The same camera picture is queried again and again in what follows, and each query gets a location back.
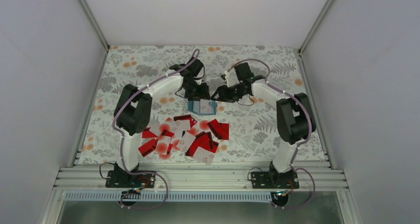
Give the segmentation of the blue leather card holder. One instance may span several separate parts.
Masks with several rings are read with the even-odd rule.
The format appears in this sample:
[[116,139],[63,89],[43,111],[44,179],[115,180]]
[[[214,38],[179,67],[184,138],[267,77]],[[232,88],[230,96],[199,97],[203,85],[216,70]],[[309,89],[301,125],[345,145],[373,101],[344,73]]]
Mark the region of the blue leather card holder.
[[188,111],[197,115],[215,115],[217,102],[213,100],[188,101]]

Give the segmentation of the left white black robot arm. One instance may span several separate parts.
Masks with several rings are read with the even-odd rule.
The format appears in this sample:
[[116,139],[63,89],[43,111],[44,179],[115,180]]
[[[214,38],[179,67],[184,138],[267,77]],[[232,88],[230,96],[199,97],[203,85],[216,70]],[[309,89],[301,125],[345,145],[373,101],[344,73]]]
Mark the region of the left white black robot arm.
[[138,165],[135,143],[139,134],[148,127],[152,103],[169,92],[184,90],[188,101],[209,100],[208,85],[202,81],[205,75],[204,64],[197,58],[190,58],[186,64],[172,65],[165,74],[146,85],[126,85],[114,111],[112,127],[121,134],[119,158],[116,164],[122,170],[118,180],[126,187],[138,180],[134,168]]

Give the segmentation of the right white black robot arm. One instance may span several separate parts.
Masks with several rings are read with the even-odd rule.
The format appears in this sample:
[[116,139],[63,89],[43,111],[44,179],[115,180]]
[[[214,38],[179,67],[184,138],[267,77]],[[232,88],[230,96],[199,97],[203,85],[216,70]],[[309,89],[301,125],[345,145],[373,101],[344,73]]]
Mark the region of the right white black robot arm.
[[244,95],[250,95],[263,99],[276,110],[277,130],[284,143],[279,145],[267,175],[270,185],[280,188],[287,182],[287,177],[297,171],[295,158],[300,147],[315,132],[316,123],[305,93],[291,95],[270,83],[268,76],[254,75],[248,64],[250,61],[244,59],[228,68],[222,75],[225,84],[219,86],[210,98],[235,103]]

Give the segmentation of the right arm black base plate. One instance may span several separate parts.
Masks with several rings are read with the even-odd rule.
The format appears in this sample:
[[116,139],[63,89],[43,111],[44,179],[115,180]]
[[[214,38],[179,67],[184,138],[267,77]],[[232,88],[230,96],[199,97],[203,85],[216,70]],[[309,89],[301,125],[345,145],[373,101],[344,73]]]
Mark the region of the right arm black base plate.
[[253,171],[250,177],[254,189],[299,189],[299,179],[292,170],[285,173]]

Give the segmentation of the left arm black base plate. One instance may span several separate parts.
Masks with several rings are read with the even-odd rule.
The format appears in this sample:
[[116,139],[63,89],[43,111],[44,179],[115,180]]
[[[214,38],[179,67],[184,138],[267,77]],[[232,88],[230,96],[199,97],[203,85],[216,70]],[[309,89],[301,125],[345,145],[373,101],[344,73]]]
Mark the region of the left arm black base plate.
[[130,175],[125,171],[111,170],[108,172],[105,187],[107,188],[153,188],[155,174]]

